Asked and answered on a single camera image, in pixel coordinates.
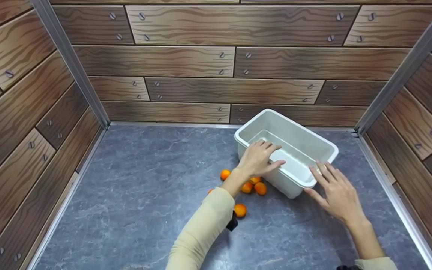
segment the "marble surface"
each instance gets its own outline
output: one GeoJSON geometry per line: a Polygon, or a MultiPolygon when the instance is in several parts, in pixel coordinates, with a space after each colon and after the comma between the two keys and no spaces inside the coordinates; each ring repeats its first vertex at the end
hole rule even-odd
{"type": "MultiPolygon", "coordinates": [[[[178,233],[219,172],[238,163],[235,129],[113,126],[37,270],[164,269],[178,233]]],[[[319,132],[340,150],[334,165],[360,194],[398,268],[427,269],[350,133],[319,132]]],[[[333,270],[357,257],[346,229],[308,196],[241,194],[247,216],[221,234],[203,270],[333,270]]]]}

